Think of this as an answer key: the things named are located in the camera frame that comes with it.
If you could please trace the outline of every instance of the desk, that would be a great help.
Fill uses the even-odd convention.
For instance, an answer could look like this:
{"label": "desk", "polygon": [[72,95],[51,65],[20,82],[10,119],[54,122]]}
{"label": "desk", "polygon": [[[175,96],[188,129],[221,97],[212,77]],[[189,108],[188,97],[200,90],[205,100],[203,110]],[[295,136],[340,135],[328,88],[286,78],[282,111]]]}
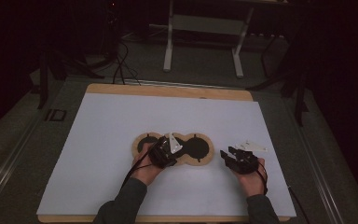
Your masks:
{"label": "desk", "polygon": [[[161,112],[158,110],[159,102],[173,103]],[[172,106],[183,103],[191,106]],[[216,104],[221,105],[221,108],[212,107]],[[232,106],[239,107],[233,111]],[[243,106],[248,106],[249,109],[241,109]],[[178,119],[178,114],[175,114],[177,111],[186,120]],[[248,128],[243,124],[244,119],[221,117],[220,112],[230,113],[236,118],[247,118],[245,123]],[[218,122],[202,121],[216,116],[220,116],[215,119]],[[269,173],[268,196],[278,216],[281,220],[288,220],[296,215],[258,103],[252,102],[252,95],[248,91],[92,84],[87,89],[48,182],[37,211],[39,220],[91,222],[98,208],[104,202],[114,199],[118,193],[121,181],[130,169],[131,144],[139,133],[145,131],[206,133],[213,141],[216,151],[227,151],[228,142],[234,145],[246,135],[268,148],[268,152],[255,155],[266,159]],[[241,189],[237,180],[225,167],[223,160],[217,158],[218,153],[215,154],[217,156],[208,165],[175,166],[161,173],[148,188],[136,221],[247,220],[245,200],[239,196]],[[192,207],[199,204],[205,207]],[[227,214],[219,214],[220,210],[216,212],[216,209]]]}
{"label": "desk", "polygon": [[247,12],[247,16],[245,20],[234,21],[234,20],[223,20],[223,19],[178,15],[173,13],[173,0],[170,0],[169,19],[168,19],[168,42],[165,51],[165,59],[164,59],[164,67],[163,67],[163,70],[165,72],[171,71],[172,48],[173,48],[172,31],[173,29],[177,29],[177,30],[224,34],[224,35],[238,35],[239,40],[237,46],[232,49],[232,57],[235,66],[236,76],[238,78],[243,78],[240,52],[241,52],[243,40],[246,37],[246,33],[255,6],[265,5],[265,4],[290,6],[290,4],[288,4],[287,2],[283,2],[283,1],[278,2],[276,0],[230,0],[230,1],[221,1],[221,2],[222,4],[224,4],[225,2],[239,2],[239,3],[248,4],[250,8]]}

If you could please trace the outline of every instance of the dark sleeve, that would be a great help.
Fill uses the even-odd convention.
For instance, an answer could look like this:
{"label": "dark sleeve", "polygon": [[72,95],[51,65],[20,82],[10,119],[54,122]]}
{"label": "dark sleeve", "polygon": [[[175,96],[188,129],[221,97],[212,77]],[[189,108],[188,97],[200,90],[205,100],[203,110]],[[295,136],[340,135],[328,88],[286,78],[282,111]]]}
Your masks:
{"label": "dark sleeve", "polygon": [[269,198],[259,194],[246,199],[248,203],[249,222],[259,223],[279,223]]}
{"label": "dark sleeve", "polygon": [[146,193],[146,184],[138,179],[130,178],[114,201],[107,202],[101,206],[92,223],[134,223]]}

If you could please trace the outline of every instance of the brown wooden holder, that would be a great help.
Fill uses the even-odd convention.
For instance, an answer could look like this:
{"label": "brown wooden holder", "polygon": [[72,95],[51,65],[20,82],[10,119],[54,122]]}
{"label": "brown wooden holder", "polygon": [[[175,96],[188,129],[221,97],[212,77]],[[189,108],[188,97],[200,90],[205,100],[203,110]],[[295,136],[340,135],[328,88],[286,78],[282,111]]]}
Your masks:
{"label": "brown wooden holder", "polygon": [[[188,154],[184,154],[183,156],[177,159],[177,163],[175,165],[189,164],[193,166],[202,166],[208,164],[213,159],[214,147],[211,139],[202,133],[190,133],[187,135],[182,135],[179,133],[172,134],[176,139],[182,140],[184,142],[189,141],[190,139],[197,137],[202,139],[206,144],[208,144],[208,153],[201,159],[195,159],[189,156]],[[135,138],[132,143],[132,156],[136,157],[139,154],[139,150],[142,150],[142,146],[140,144],[142,142],[153,142],[154,139],[159,139],[162,135],[159,133],[143,133]]]}

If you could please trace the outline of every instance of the white board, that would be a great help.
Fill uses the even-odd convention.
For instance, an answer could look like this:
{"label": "white board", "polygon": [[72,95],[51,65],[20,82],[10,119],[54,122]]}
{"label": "white board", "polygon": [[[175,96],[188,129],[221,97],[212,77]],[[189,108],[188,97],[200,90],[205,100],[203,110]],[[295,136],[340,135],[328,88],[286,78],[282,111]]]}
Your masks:
{"label": "white board", "polygon": [[114,200],[131,168],[131,144],[142,133],[203,133],[213,142],[205,166],[163,171],[138,215],[247,216],[221,149],[251,140],[268,149],[268,197],[278,216],[295,217],[281,166],[256,102],[86,93],[43,195],[38,215],[96,215]]}

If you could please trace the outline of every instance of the white table leg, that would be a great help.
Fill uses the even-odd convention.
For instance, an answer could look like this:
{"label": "white table leg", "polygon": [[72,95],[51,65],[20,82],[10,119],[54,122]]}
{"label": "white table leg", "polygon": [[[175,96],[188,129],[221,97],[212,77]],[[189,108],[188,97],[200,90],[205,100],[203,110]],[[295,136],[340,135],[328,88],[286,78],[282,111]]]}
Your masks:
{"label": "white table leg", "polygon": [[241,52],[243,40],[246,37],[246,32],[248,31],[249,22],[251,21],[253,11],[254,11],[254,9],[252,7],[249,8],[249,12],[248,12],[248,15],[246,17],[246,21],[243,23],[243,26],[242,26],[242,29],[241,29],[240,39],[238,41],[237,47],[232,49],[232,58],[234,60],[234,67],[235,67],[235,73],[237,75],[237,78],[243,78],[241,59],[240,59],[240,52]]}
{"label": "white table leg", "polygon": [[165,59],[164,59],[164,72],[171,71],[171,61],[172,61],[172,24],[173,24],[173,0],[170,0],[170,17],[168,18],[168,43],[167,49],[165,50]]}

